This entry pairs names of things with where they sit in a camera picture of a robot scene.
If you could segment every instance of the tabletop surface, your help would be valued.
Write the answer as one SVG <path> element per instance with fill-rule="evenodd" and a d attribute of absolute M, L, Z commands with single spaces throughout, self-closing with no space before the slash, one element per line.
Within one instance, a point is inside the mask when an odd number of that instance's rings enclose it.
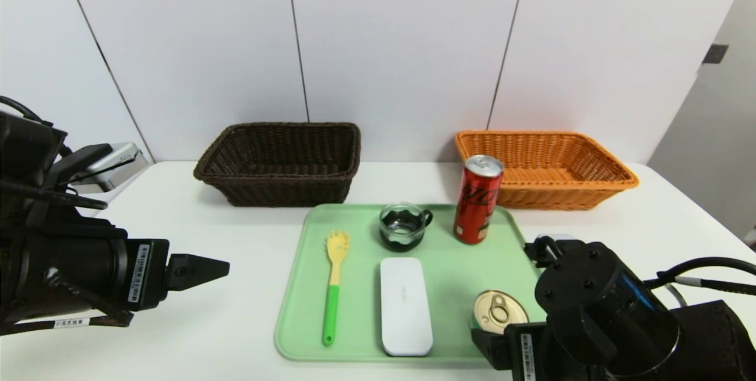
<path fill-rule="evenodd" d="M 235 208 L 192 177 L 194 162 L 162 162 L 144 171 L 99 214 L 132 238 L 167 238 L 172 253 L 230 262 L 230 275 L 170 292 L 129 328 L 41 331 L 0 340 L 2 381 L 224 381 L 248 379 L 511 379 L 483 366 L 315 364 L 281 357 L 273 331 L 309 209 Z M 696 257 L 721 255 L 756 263 L 756 254 L 697 204 L 644 165 L 628 165 L 640 186 L 591 211 L 513 210 L 527 240 L 569 233 L 602 241 L 641 279 Z M 348 203 L 454 203 L 456 163 L 364 162 Z M 747 273 L 705 268 L 696 276 L 753 284 Z M 756 338 L 756 298 L 680 286 L 688 303 L 725 299 Z M 659 298 L 676 307 L 672 296 Z"/>

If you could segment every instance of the glass mug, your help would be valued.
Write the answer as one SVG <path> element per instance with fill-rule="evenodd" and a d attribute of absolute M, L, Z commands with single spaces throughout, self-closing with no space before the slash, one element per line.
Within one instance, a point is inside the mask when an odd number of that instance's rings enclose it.
<path fill-rule="evenodd" d="M 383 244 L 392 251 L 407 252 L 421 243 L 433 213 L 410 203 L 393 203 L 383 207 L 378 227 Z"/>

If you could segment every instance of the red soda can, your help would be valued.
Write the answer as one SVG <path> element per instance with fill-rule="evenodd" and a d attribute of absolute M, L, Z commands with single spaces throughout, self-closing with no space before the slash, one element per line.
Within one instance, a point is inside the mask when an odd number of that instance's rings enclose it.
<path fill-rule="evenodd" d="M 473 155 L 465 161 L 460 201 L 454 217 L 454 235 L 460 241 L 472 245 L 485 239 L 503 171 L 503 163 L 488 155 Z"/>

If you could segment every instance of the canned food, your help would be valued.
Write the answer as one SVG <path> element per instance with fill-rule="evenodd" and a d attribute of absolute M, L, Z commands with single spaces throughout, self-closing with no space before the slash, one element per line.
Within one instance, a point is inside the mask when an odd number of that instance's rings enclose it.
<path fill-rule="evenodd" d="M 454 235 L 460 241 L 476 244 L 488 235 L 503 171 L 501 161 L 488 155 L 473 155 L 465 161 L 454 217 Z"/>
<path fill-rule="evenodd" d="M 517 300 L 501 291 L 481 292 L 472 308 L 474 327 L 489 333 L 504 333 L 509 324 L 527 324 L 529 319 Z"/>

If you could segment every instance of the cup handle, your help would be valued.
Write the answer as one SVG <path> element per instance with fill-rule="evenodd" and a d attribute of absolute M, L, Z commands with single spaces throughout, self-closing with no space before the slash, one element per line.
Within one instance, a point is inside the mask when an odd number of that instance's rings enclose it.
<path fill-rule="evenodd" d="M 423 210 L 423 215 L 426 217 L 426 226 L 433 221 L 433 213 L 430 210 Z"/>

